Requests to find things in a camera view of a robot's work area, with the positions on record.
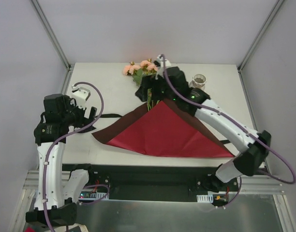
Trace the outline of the pink artificial flower bouquet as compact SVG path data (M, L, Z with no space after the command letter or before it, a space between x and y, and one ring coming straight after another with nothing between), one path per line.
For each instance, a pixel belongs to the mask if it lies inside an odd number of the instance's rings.
M131 76L133 82L135 82L138 87L135 95L142 101L146 103L147 110L150 111L159 100L154 100L152 95L152 80L157 74L158 68L152 62L152 59L146 59L136 64L131 61L128 65L123 68L122 73L125 76Z

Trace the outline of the red and maroon wrapping paper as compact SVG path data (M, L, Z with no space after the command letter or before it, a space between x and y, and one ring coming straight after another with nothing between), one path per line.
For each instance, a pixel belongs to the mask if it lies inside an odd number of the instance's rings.
M92 136L104 145L154 157L234 157L201 121L171 100L151 110L142 104Z

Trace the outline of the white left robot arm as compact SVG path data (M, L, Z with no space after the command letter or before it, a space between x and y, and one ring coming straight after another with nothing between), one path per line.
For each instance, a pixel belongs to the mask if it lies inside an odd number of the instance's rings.
M44 98L44 112L34 130L39 156L39 182L33 210L26 213L26 222L53 229L71 226L77 217L77 201L81 190L96 183L90 164L78 164L62 184L62 160L66 135L73 126L78 132L92 126L97 109L92 107L85 117L90 94L84 91L71 96L52 94Z

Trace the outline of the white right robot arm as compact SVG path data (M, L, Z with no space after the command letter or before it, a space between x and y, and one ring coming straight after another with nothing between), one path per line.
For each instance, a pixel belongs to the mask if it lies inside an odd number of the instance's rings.
M191 87L185 74L178 67L166 69L164 75L143 76L135 95L142 101L173 100L176 106L190 116L204 121L232 143L239 154L218 166L215 173L205 177L202 187L208 191L219 192L228 182L242 175L253 176L268 156L271 135L262 133L228 119L228 115L203 90Z

